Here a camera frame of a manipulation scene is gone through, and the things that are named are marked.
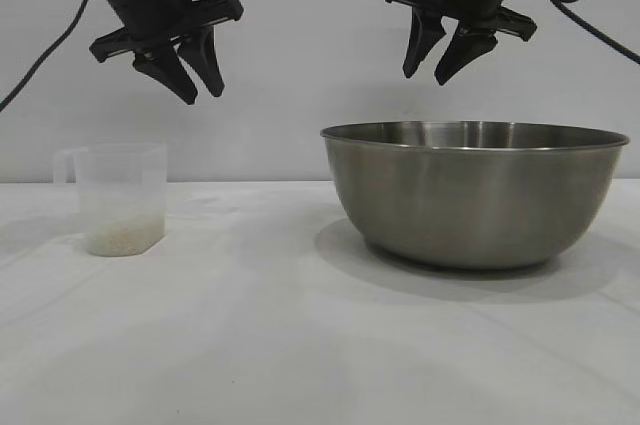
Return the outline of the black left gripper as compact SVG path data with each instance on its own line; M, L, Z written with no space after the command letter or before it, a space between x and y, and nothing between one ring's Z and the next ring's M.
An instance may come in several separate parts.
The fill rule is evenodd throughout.
M107 2L123 27L93 42L90 51L97 60L135 52L133 67L136 71L161 83L187 105L193 105L198 92L179 55L212 96L222 96L224 81L211 26L240 20L244 13L240 0ZM177 55L171 44L180 39Z

